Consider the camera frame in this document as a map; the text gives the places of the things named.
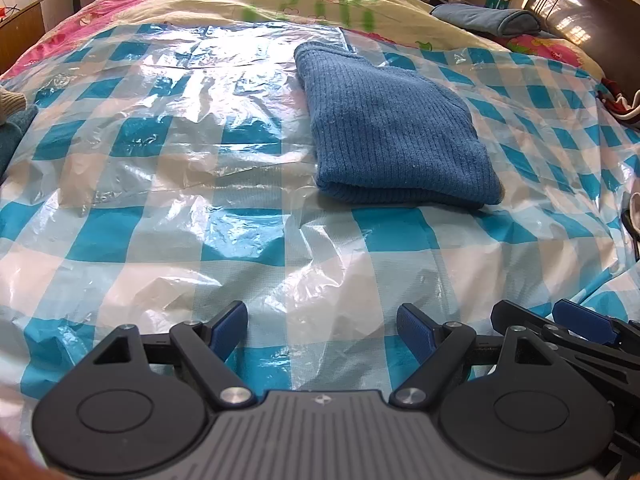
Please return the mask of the dark brown wooden board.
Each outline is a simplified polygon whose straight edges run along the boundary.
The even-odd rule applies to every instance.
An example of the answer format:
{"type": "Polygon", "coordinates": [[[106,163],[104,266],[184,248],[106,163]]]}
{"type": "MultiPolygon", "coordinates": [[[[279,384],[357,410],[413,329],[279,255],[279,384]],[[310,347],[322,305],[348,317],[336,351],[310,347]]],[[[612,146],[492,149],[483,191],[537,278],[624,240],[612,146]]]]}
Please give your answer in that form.
{"type": "Polygon", "coordinates": [[[639,90],[639,5],[634,0],[527,0],[546,32],[581,48],[631,98],[639,90]]]}

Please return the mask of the blue checkered plastic sheet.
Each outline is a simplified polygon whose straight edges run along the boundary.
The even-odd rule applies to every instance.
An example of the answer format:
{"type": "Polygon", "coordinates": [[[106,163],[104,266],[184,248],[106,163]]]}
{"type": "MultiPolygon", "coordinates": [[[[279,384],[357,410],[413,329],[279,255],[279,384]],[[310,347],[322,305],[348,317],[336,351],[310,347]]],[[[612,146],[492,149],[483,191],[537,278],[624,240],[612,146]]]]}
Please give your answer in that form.
{"type": "Polygon", "coordinates": [[[333,27],[118,26],[6,78],[38,113],[1,182],[1,427],[114,327],[163,333],[232,300],[231,357],[258,391],[390,391],[416,364],[398,304],[480,332],[509,299],[638,318],[620,213],[638,132],[586,73],[469,48],[424,52],[333,27]],[[294,50],[320,40],[457,92],[506,189],[474,214],[322,202],[294,50]]]}

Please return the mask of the teal towel blanket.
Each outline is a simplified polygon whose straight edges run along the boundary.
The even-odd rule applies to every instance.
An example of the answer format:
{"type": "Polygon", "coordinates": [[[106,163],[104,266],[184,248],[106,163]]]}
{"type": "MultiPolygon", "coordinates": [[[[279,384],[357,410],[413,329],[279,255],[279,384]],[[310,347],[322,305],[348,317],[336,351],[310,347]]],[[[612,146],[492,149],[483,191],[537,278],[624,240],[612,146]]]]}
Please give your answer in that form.
{"type": "Polygon", "coordinates": [[[29,126],[38,114],[37,105],[29,105],[24,110],[12,114],[0,127],[0,176],[3,176],[9,163],[24,138],[29,126]]]}

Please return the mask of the floral pink green quilt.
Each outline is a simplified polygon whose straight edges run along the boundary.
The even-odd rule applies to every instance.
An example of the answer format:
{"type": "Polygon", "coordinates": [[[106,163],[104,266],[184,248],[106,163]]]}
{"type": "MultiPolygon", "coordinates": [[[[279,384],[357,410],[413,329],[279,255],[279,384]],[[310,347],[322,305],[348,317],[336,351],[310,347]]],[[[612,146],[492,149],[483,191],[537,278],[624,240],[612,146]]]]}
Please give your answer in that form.
{"type": "Polygon", "coordinates": [[[579,67],[595,80],[604,76],[595,60],[567,40],[522,35],[492,41],[435,18],[431,10],[421,0],[96,0],[46,32],[4,68],[1,76],[13,77],[119,25],[222,26],[275,21],[336,26],[376,41],[422,50],[513,50],[579,67]]]}

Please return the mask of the blue striped knit sweater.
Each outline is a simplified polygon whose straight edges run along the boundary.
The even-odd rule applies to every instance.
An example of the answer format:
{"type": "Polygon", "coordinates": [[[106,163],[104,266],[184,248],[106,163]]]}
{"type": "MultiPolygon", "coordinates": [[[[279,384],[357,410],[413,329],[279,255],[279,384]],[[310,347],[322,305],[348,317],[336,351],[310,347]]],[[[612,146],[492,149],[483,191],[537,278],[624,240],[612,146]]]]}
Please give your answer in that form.
{"type": "Polygon", "coordinates": [[[320,42],[301,44],[294,58],[320,192],[351,204],[500,203],[499,178],[454,92],[320,42]]]}

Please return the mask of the beige plaid knit garment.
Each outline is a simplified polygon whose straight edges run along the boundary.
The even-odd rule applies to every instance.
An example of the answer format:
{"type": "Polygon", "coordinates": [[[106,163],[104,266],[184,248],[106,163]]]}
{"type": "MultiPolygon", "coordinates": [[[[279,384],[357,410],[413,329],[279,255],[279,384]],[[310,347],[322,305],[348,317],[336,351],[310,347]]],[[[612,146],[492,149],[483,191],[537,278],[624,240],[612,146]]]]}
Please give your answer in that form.
{"type": "Polygon", "coordinates": [[[0,86],[0,125],[13,114],[26,110],[27,99],[24,93],[6,90],[0,86]]]}

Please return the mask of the wooden side cabinet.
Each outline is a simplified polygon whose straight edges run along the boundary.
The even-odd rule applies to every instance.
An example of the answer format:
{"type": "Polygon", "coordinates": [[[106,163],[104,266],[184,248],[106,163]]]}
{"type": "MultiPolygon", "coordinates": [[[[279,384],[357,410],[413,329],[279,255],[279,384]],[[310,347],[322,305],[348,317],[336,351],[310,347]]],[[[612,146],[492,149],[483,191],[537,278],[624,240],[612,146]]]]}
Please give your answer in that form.
{"type": "Polygon", "coordinates": [[[0,70],[5,73],[46,31],[41,3],[35,0],[1,21],[0,70]]]}

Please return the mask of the folded light blue cloth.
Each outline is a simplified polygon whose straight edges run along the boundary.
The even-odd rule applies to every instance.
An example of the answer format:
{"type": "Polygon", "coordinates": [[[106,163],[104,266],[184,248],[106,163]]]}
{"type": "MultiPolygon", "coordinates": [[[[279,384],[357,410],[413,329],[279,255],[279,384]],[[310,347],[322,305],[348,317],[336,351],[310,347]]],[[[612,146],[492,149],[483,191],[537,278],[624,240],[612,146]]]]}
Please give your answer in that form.
{"type": "Polygon", "coordinates": [[[442,3],[431,10],[434,18],[468,32],[510,38],[537,35],[541,24],[536,15],[523,9],[494,9],[467,3],[442,3]]]}

